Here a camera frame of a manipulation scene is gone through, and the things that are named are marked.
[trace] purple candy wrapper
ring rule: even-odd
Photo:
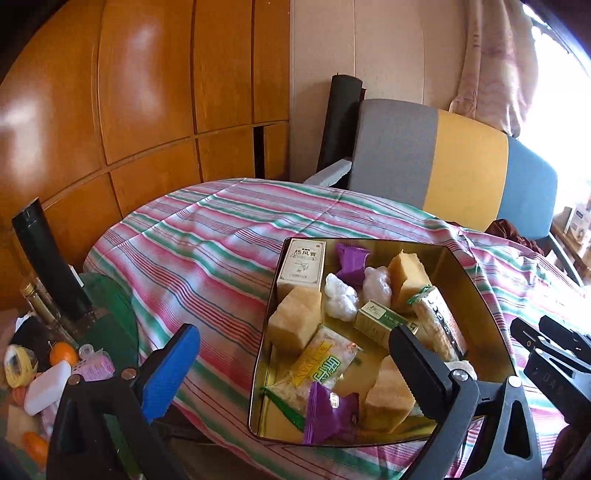
[[[365,260],[369,255],[369,250],[354,245],[337,244],[336,252],[340,262],[340,270],[336,273],[336,276],[347,285],[363,285],[365,280]]]
[[[339,397],[318,382],[312,382],[306,411],[304,444],[318,444],[325,440],[354,443],[359,420],[359,394]]]

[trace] gold tin box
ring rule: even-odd
[[[324,291],[326,276],[329,273],[336,273],[340,268],[335,249],[335,245],[338,243],[358,245],[369,249],[371,253],[366,262],[369,267],[388,265],[401,250],[406,253],[416,253],[423,263],[431,282],[441,291],[466,339],[468,345],[466,359],[474,366],[478,379],[488,382],[503,382],[507,376],[516,374],[509,352],[490,310],[478,293],[476,286],[460,265],[460,262],[449,249],[440,245],[393,240],[314,239],[326,242],[322,291]],[[293,426],[261,391],[263,386],[273,385],[279,380],[297,359],[297,357],[277,355],[276,350],[273,349],[265,335],[269,317],[277,308],[277,275],[283,264],[290,240],[285,240],[283,244],[271,295],[267,302],[261,346],[259,347],[253,375],[248,429],[261,440],[300,445],[303,433]],[[339,395],[358,392],[361,417],[363,418],[365,397],[375,383],[380,362],[388,354],[388,351],[355,330],[352,323],[345,323],[326,315],[323,316],[323,323],[357,343],[363,349],[363,352],[357,355],[357,358],[346,370],[343,378],[333,389]],[[431,434],[434,427],[435,423],[427,418],[408,417],[390,434],[360,430],[357,444],[346,446],[378,446],[423,439]],[[335,446],[335,444],[332,443],[326,446]]]

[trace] pink and green striped sheet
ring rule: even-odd
[[[485,299],[521,375],[527,352],[509,337],[513,318],[536,325],[549,314],[585,328],[582,292],[544,257],[405,204],[254,179],[204,183],[150,202],[105,232],[85,270],[113,278],[128,292],[142,356],[162,347],[185,322],[199,328],[201,353],[176,404],[212,440],[278,478],[395,479],[422,445],[315,449],[262,442],[249,434],[249,390],[265,305],[282,242],[290,236],[447,246]],[[564,421],[522,379],[545,460]],[[470,431],[450,475],[465,465],[476,434]]]

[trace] black thermos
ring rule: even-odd
[[[362,85],[363,82],[357,77],[333,75],[316,171],[332,165],[341,158],[353,156],[359,102],[363,95]]]
[[[77,321],[92,310],[90,299],[60,255],[39,199],[12,219],[29,262],[59,309]]]

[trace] orange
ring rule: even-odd
[[[28,387],[17,387],[13,388],[11,391],[12,401],[15,405],[22,407],[25,404],[25,396],[27,395],[27,388]]]
[[[71,366],[78,363],[78,352],[72,348],[69,343],[57,342],[51,349],[49,354],[49,363],[51,366],[57,365],[62,360],[68,362]]]
[[[45,469],[49,443],[43,437],[35,432],[23,433],[22,448],[40,468]]]

